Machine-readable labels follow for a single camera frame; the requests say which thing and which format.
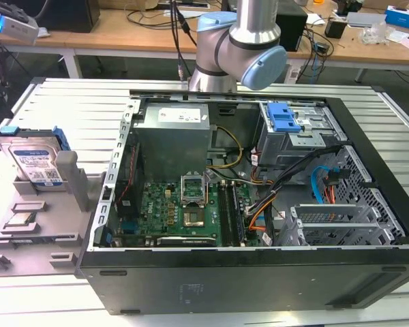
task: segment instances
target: white table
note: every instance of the white table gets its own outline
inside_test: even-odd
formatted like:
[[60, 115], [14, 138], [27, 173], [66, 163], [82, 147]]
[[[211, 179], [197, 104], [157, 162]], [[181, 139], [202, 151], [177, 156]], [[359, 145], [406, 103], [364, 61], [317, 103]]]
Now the white table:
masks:
[[[47, 79], [31, 84], [13, 111], [12, 125], [63, 128], [78, 165], [89, 174], [106, 169], [122, 107], [130, 89], [186, 89], [180, 82]], [[339, 97], [409, 194], [409, 118], [386, 94], [369, 87], [276, 84], [280, 95]], [[12, 194], [0, 153], [0, 208]], [[71, 275], [0, 278], [0, 326], [409, 326], [409, 283], [367, 309], [194, 315], [110, 316], [85, 280]]]

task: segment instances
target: hard drive label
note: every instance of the hard drive label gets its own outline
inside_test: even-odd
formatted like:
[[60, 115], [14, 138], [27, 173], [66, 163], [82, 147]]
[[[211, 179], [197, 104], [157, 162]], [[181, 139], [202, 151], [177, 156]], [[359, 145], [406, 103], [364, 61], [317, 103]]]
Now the hard drive label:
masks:
[[48, 151], [15, 150], [14, 155], [33, 184], [43, 186], [62, 184], [62, 178], [53, 165], [54, 158]]

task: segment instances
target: connector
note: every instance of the connector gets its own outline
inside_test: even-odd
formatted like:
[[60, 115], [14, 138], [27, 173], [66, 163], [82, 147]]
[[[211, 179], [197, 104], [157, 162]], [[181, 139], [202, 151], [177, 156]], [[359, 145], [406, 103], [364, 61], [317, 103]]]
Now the connector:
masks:
[[327, 178], [324, 178], [322, 181], [324, 186], [338, 185], [340, 180], [350, 178], [350, 173], [349, 169], [334, 168], [329, 170]]

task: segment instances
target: silver robot arm segment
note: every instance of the silver robot arm segment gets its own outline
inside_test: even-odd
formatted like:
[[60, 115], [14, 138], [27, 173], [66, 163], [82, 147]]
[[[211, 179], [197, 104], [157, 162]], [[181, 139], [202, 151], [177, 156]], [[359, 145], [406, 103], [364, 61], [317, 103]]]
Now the silver robot arm segment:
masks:
[[196, 70], [190, 91], [236, 93], [237, 80], [252, 90], [282, 73], [278, 0], [238, 0], [237, 13], [210, 12], [198, 21]]

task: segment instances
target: computer case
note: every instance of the computer case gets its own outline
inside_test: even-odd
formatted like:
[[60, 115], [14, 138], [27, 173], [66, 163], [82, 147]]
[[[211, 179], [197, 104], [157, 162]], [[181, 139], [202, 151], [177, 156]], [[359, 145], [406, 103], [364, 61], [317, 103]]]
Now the computer case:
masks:
[[[100, 17], [98, 0], [50, 0], [38, 25], [51, 31], [89, 33]], [[9, 0], [29, 16], [36, 16], [45, 0]]]
[[[223, 11], [235, 12], [236, 8], [237, 0], [224, 0], [222, 2]], [[282, 32], [279, 45], [283, 46], [286, 51], [297, 51], [306, 21], [307, 14], [294, 0], [279, 0], [275, 20]]]

